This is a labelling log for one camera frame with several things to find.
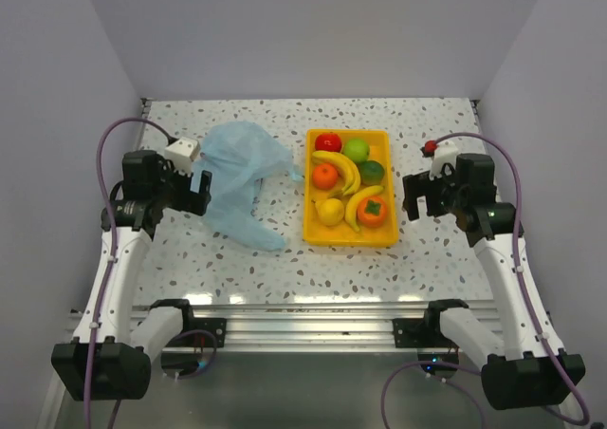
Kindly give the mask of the light blue plastic bag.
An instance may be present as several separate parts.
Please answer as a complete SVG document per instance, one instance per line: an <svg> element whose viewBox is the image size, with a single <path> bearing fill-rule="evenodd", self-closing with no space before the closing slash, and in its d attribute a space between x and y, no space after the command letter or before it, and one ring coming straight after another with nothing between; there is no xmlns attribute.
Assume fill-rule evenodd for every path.
<svg viewBox="0 0 607 429"><path fill-rule="evenodd" d="M205 224L246 247L267 252L282 249L283 237L253 218L253 201L267 177L281 173L295 181L303 179L292 151L249 121L213 126L200 141L200 151L201 160L193 165L194 180L200 181L204 171L212 175Z"/></svg>

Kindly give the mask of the orange fake persimmon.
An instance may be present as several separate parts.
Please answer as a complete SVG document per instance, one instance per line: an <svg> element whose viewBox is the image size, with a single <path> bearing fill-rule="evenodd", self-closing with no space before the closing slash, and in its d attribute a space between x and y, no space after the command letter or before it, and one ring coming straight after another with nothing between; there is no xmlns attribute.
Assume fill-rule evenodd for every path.
<svg viewBox="0 0 607 429"><path fill-rule="evenodd" d="M388 207L380 196L364 198L357 207L357 219L368 228L381 227L388 216Z"/></svg>

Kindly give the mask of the red fake apple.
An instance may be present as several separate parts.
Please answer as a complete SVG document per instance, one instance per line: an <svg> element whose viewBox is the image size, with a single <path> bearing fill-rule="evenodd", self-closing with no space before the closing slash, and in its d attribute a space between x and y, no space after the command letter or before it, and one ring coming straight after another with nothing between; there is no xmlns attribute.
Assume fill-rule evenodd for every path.
<svg viewBox="0 0 607 429"><path fill-rule="evenodd" d="M342 140L336 133L322 133L316 137L314 147L317 151L339 153L342 148Z"/></svg>

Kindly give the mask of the yellow fake pear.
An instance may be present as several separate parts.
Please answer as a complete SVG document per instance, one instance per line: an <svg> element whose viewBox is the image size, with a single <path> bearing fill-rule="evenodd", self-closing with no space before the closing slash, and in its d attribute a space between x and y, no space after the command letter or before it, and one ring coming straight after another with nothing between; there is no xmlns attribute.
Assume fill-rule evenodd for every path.
<svg viewBox="0 0 607 429"><path fill-rule="evenodd" d="M334 227L340 224L345 215L345 207L340 199L327 198L324 200L314 200L314 208L319 222L327 227Z"/></svg>

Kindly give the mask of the light green fake apple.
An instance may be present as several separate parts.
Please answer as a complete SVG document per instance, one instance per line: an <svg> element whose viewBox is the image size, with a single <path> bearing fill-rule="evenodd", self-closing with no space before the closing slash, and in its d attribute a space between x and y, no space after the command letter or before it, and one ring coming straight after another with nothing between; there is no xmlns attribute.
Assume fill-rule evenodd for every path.
<svg viewBox="0 0 607 429"><path fill-rule="evenodd" d="M361 164L369 159L371 148L366 140L356 138L347 141L341 152L355 164Z"/></svg>

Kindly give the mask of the single yellow fake banana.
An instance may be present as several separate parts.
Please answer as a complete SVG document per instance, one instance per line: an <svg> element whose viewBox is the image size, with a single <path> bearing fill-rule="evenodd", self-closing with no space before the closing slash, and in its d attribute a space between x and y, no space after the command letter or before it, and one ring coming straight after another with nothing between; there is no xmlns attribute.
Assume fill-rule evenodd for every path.
<svg viewBox="0 0 607 429"><path fill-rule="evenodd" d="M345 206L344 220L346 224L356 233L360 232L360 227L357 221L358 205L369 196L378 196L382 194L384 187L382 185L369 186L359 190L352 195Z"/></svg>

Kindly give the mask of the orange fake mandarin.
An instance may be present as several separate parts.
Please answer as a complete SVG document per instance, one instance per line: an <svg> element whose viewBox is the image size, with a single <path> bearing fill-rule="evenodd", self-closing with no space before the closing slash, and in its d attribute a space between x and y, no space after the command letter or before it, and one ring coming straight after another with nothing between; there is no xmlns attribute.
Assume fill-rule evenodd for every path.
<svg viewBox="0 0 607 429"><path fill-rule="evenodd" d="M316 165L311 176L312 184L317 189L324 191L333 189L339 180L339 173L336 167L330 163Z"/></svg>

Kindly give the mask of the black right base bracket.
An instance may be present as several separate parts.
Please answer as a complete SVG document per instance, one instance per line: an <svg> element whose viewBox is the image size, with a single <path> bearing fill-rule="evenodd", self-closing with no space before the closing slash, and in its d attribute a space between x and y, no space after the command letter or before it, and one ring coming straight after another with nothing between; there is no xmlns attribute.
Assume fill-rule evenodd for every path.
<svg viewBox="0 0 607 429"><path fill-rule="evenodd" d="M421 318L394 318L393 335L396 348L455 347L440 330L440 315L453 308L469 308L460 299L430 301Z"/></svg>

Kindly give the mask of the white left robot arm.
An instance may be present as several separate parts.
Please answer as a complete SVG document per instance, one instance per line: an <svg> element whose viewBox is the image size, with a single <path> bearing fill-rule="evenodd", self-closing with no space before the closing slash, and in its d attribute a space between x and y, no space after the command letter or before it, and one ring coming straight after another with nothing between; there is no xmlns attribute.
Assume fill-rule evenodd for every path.
<svg viewBox="0 0 607 429"><path fill-rule="evenodd" d="M154 359L169 342L184 346L197 333L186 299L151 304L138 327L131 312L138 273L167 209L202 216L211 200L211 173L196 166L197 146L163 153L129 152L122 179L101 213L99 267L82 319L69 342L56 344L51 363L76 401L141 399Z"/></svg>

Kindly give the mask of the yellow plastic tray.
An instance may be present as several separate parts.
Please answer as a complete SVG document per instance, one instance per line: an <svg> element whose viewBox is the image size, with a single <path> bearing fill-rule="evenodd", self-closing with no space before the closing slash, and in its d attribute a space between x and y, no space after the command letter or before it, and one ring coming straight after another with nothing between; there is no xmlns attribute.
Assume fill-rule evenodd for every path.
<svg viewBox="0 0 607 429"><path fill-rule="evenodd" d="M359 223L360 232L354 232L345 222L334 227L324 226L319 222L316 210L313 205L314 200L324 200L327 198L340 199L346 206L351 196L330 197L328 191L319 190L312 184L312 171L316 165L311 160L311 154L317 151L314 147L315 139L322 133L336 133L340 136L343 145L351 139L364 139L371 148L368 160L375 160L383 165L385 176L379 185L384 187L380 196L388 207L388 216L385 223L379 228L368 228ZM388 247L394 245L398 240L398 222L395 212L395 191L393 176L391 172L391 156L388 134L379 130L323 130L310 129L306 136L305 153L305 191L304 191L304 215L303 215L303 239L317 246L352 246L352 247ZM342 186L343 182L339 176L336 184L337 188Z"/></svg>

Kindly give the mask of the aluminium mounting rail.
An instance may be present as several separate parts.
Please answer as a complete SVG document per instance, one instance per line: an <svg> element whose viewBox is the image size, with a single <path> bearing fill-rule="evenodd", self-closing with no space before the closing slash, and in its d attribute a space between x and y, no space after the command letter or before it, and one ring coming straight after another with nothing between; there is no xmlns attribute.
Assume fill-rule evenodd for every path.
<svg viewBox="0 0 607 429"><path fill-rule="evenodd" d="M427 303L355 302L195 306L194 315L227 319L224 346L232 353L463 352L462 346L396 348L394 318L421 318Z"/></svg>

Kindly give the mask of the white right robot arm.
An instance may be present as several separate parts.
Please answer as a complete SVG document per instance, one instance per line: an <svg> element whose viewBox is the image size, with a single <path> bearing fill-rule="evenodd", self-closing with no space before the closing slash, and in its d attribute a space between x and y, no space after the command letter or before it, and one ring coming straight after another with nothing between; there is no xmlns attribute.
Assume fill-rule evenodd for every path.
<svg viewBox="0 0 607 429"><path fill-rule="evenodd" d="M424 198L429 216L454 215L489 281L502 334L484 327L459 299L429 302L419 332L431 345L451 341L469 355L494 409L562 404L584 377L585 364L567 353L543 309L515 225L517 209L497 199L493 159L458 151L426 156L430 170L403 178L404 209L417 220L417 200Z"/></svg>

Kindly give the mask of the yellow fake banana bunch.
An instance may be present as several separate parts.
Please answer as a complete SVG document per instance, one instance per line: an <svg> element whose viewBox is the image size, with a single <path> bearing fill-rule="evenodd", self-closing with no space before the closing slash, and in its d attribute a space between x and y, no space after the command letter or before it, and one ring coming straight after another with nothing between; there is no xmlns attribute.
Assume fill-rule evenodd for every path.
<svg viewBox="0 0 607 429"><path fill-rule="evenodd" d="M361 177L359 169L356 164L346 157L345 155L338 152L331 151L314 151L311 154L311 160L314 163L330 164L336 168L338 175L342 179L342 186L340 188L333 185L329 192L330 197L343 197L354 195L361 186Z"/></svg>

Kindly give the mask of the dark green fake lime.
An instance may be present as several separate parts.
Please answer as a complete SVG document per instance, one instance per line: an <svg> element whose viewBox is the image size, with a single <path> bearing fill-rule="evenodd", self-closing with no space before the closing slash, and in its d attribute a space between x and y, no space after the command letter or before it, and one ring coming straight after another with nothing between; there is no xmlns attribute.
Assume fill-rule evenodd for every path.
<svg viewBox="0 0 607 429"><path fill-rule="evenodd" d="M367 160L359 165L361 183L367 186L379 185L384 176L385 169L375 160Z"/></svg>

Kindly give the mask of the black base bracket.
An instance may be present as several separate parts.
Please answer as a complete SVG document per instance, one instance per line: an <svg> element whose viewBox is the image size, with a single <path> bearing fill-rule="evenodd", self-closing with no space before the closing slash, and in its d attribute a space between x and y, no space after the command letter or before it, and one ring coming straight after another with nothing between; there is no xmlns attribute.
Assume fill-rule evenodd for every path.
<svg viewBox="0 0 607 429"><path fill-rule="evenodd" d="M469 308L460 299L430 301L421 318L394 318L393 335L396 348L455 347L440 330L440 315L453 308Z"/></svg>
<svg viewBox="0 0 607 429"><path fill-rule="evenodd" d="M183 326L180 333L174 336L168 346L204 347L224 346L227 333L227 319L211 316L202 318L194 315L193 306L188 299L161 299L150 305L150 310L157 308L176 308L181 312Z"/></svg>

